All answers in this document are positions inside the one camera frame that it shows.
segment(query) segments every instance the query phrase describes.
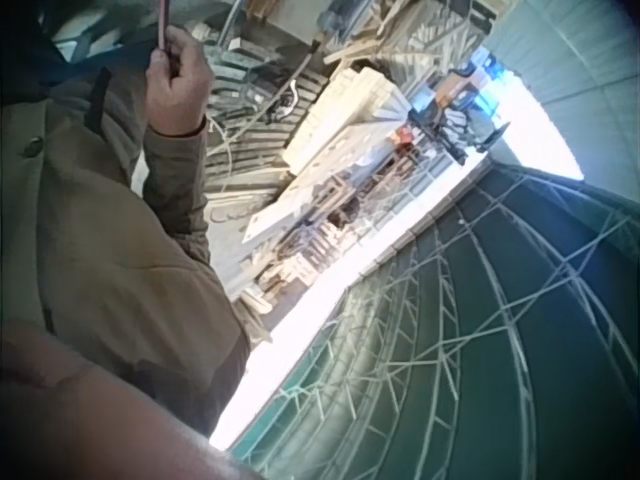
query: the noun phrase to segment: wooden plank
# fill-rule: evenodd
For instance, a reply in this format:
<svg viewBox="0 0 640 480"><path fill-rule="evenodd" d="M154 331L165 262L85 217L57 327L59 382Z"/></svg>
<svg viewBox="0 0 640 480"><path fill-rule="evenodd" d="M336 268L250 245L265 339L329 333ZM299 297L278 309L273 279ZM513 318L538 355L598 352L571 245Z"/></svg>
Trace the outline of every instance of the wooden plank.
<svg viewBox="0 0 640 480"><path fill-rule="evenodd" d="M247 140L286 140L290 137L288 132L277 132L277 131L254 131L249 130L241 137L241 141L245 142Z"/></svg>
<svg viewBox="0 0 640 480"><path fill-rule="evenodd" d="M265 62L282 59L282 55L280 55L279 53L256 45L242 38L234 38L233 40L231 40L231 42L229 42L229 51L235 52L236 50L247 52L257 58L264 60Z"/></svg>
<svg viewBox="0 0 640 480"><path fill-rule="evenodd" d="M250 159L268 159L270 157L274 157L280 154L280 152L282 151L282 149L280 148L273 148L273 149L265 149L262 152L236 152L235 154L232 152L233 154L233 161L237 162L237 161L242 161L242 160L250 160ZM222 150L221 152L216 153L215 155L211 155L207 158L207 161L205 162L205 164L213 164L216 162L226 162L227 159L227 152L225 150Z"/></svg>
<svg viewBox="0 0 640 480"><path fill-rule="evenodd" d="M284 147L284 144L284 141L232 143L231 153L246 152L249 150L266 150L268 148L282 148Z"/></svg>
<svg viewBox="0 0 640 480"><path fill-rule="evenodd" d="M316 82L313 82L311 80L307 80L304 77L298 77L296 82L303 89L305 89L305 90L307 90L309 92L313 92L316 95L319 94L322 91L322 85L318 85Z"/></svg>
<svg viewBox="0 0 640 480"><path fill-rule="evenodd" d="M232 80L243 80L247 72L239 68L227 67L225 65L211 65L211 70L216 77L228 78Z"/></svg>
<svg viewBox="0 0 640 480"><path fill-rule="evenodd" d="M329 79L327 77L325 77L324 75L320 75L319 73L316 73L316 72L314 72L313 70L310 70L310 69L303 70L302 73L300 74L300 76L302 78L306 78L308 80L311 80L312 82L315 82L318 85L324 85L325 83L327 83L329 81Z"/></svg>

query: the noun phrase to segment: metal frame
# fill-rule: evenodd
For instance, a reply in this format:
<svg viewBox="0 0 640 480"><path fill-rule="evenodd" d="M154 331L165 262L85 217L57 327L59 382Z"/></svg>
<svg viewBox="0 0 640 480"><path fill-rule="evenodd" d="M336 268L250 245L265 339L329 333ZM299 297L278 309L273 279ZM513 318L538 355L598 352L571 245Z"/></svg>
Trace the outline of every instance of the metal frame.
<svg viewBox="0 0 640 480"><path fill-rule="evenodd" d="M400 265L400 258L391 256L391 260L383 264L382 267L374 270L362 282L356 284L352 288L352 295L349 295L343 314L334 318L329 325L337 324L341 329L333 332L333 339L329 339L325 346L331 357L331 365L340 361L343 349L356 352L350 357L351 363L345 370L345 375L337 382L331 381L329 376L321 376L317 382L308 385L306 388L291 389L288 392L281 392L281 396L296 402L299 418L296 418L288 427L287 432L297 428L301 419L305 416L305 412L313 408L320 412L320 422L316 428L307 436L308 442L306 448L298 449L296 455L290 458L290 464L287 468L291 469L294 465L303 465L305 456L309 455L311 448L309 445L314 441L322 441L327 439L326 433L322 431L323 426L331 422L333 412L343 411L349 415L351 423L347 427L346 433L340 437L341 440L336 442L338 448L328 458L321 463L303 467L304 471L297 471L294 475L286 478L307 478L304 474L310 470L316 470L317 478L327 479L343 479L343 480L363 480L377 478L380 468L384 464L387 452L393 441L397 425L399 423L404 402L406 399L407 389L411 376L416 369L434 368L434 386L433 396L429 406L429 416L425 424L424 438L422 439L422 449L418 462L413 472L415 480L423 478L426 459L431 449L431 439L433 432L437 428L449 431L449 440L446 449L446 455L442 459L442 466L433 475L432 480L444 480L447 478L449 463L453 451L456 438L457 420L460 402L460 380L461 380L461 352L462 349L476 339L483 338L488 335L506 335L509 341L514 370L518 383L519 392L519 411L521 421L521 439L520 439L520 456L521 470L519 477L521 480L533 479L536 476L536 458L537 458L537 438L536 438L536 412L535 412L535 392L531 385L529 368L527 364L526 351L523 348L520 338L518 322L524 317L527 311L539 300L543 295L554 291L558 288L566 288L571 295L574 296L578 305L584 310L589 322L595 328L600 342L607 352L612 368L618 377L622 388L627 394L629 404L635 411L637 406L637 398L635 398L634 385L630 385L621 373L621 368L626 367L633 372L635 378L638 375L638 361L633 355L628 343L622 336L619 328L614 322L611 314L607 311L602 301L598 298L593 289L581 277L586 265L594 254L598 245L604 240L610 240L614 235L620 232L627 232L628 228L635 229L638 227L638 218L630 215L623 209L616 209L606 202L598 198L590 198L588 193L575 192L582 201L593 202L598 208L605 213L604 219L598 229L594 230L595 235L589 241L585 241L582 246L569 254L561 254L540 232L538 232L525 219L512 211L504 200L517 188L530 188L532 184L542 185L549 197L554 197L559 206L569 213L572 213L574 206L572 202L560 202L566 193L573 191L562 184L556 184L543 176L531 173L521 172L519 170L503 170L512 180L511 185L500 195L492 195L485 191L481 186L475 184L472 186L476 192L487 200L484 210L473 220L464 217L462 211L450 199L454 212L460 217L460 231L455 233L452 238L445 241L439 231L438 224L434 223L433 228L435 245L433 251L420 259L416 239L408 248L409 259L406 257ZM404 192L409 192L410 188L405 188ZM518 299L507 300L504 288L498 278L494 267L486 255L481 241L476 235L475 226L477 223L491 212L498 211L504 215L524 236L525 241L530 243L542 258L551 267L551 274L542 286L534 293L528 294ZM578 218L579 212L573 212ZM485 319L472 333L461 335L458 324L458 312L456 306L455 285L449 269L447 260L447 248L462 238L468 238L475 247L480 261L487 274L488 281L493 290L496 299L497 310ZM629 247L625 252L628 255L636 255L637 248ZM576 259L581 258L579 265L576 265ZM439 280L439 315L438 328L439 336L437 341L422 351L416 348L416 340L418 328L420 325L420 303L418 296L412 295L411 289L419 289L420 286L420 270L429 262L436 262ZM395 315L386 323L381 322L377 312L388 302L390 312ZM369 316L367 322L353 322L358 311L365 312ZM410 318L412 327L403 327L402 321ZM449 331L445 328L446 322L454 327L452 336L446 336ZM383 348L379 352L373 352L361 348L364 343L362 340L363 325L366 327L365 333L378 335L382 341ZM407 359L402 361L392 360L392 353L396 348L398 339L403 338L409 341L410 348L406 348L408 352ZM613 349L622 352L621 358L616 359L613 356ZM359 356L367 356L373 359L375 367L369 373L362 373L354 367ZM340 391L346 391L343 401L334 401L333 404L325 404L321 401L322 393L331 392L328 398L333 400L339 398ZM372 414L377 402L383 392L390 392L393 400L393 408L390 415L393 416L390 427L382 431L380 428L372 425ZM361 395L362 400L359 405L354 402L353 394ZM438 404L443 401L443 395L449 395L453 401L454 409L450 418L442 418L438 414ZM359 443L364 435L379 435L384 438L384 447L380 455L376 457L375 464L367 467L355 476L347 477L347 472L352 464L352 460L356 454L356 449L349 450L347 443ZM282 435L281 440L286 441L288 434ZM286 463L287 459L280 457L281 462ZM267 475L268 468L263 468L262 472ZM285 478L284 475L273 478Z"/></svg>

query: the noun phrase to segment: cable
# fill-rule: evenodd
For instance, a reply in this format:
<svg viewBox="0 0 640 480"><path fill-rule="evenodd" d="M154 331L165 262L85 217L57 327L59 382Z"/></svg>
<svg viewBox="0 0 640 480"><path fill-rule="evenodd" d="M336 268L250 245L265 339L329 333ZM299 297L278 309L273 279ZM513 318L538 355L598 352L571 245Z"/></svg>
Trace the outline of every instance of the cable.
<svg viewBox="0 0 640 480"><path fill-rule="evenodd" d="M216 130L220 132L220 135L222 136L223 145L227 150L227 160L229 161L229 168L227 170L227 178L225 178L224 183L222 184L222 189L220 190L220 193L224 193L224 191L227 188L227 184L231 179L231 172L233 170L233 154L231 153L231 146L230 146L231 142L227 140L227 133L222 129L220 124L211 117L209 117L209 120L211 121L211 125L213 125L216 128Z"/></svg>
<svg viewBox="0 0 640 480"><path fill-rule="evenodd" d="M218 145L217 147L213 147L211 150L209 150L207 152L207 156L214 155L219 151L221 151L223 148L229 148L229 144L231 144L232 142L235 142L238 138L244 135L244 133L247 130L249 130L254 123L256 123L265 113L267 113L267 110L269 110L269 108L271 108L271 106L278 101L278 99L282 96L282 94L289 89L289 84L291 83L291 81L298 78L298 76L302 73L302 70L304 70L305 67L309 64L309 62L311 61L311 58L313 58L313 55L316 53L318 48L320 48L320 45L322 44L322 39L324 39L324 35L319 34L318 37L316 37L316 39L313 40L313 42L311 43L311 47L309 47L309 52L304 57L302 62L300 62L300 65L298 65L298 68L296 68L296 70L291 74L289 79L282 84L282 86L280 87L280 90L278 90L276 94L273 97L271 97L271 100L269 100L258 111L258 113L256 113L253 117L251 117L251 119L247 123L245 123L240 130L234 133L231 138L226 139L224 144Z"/></svg>

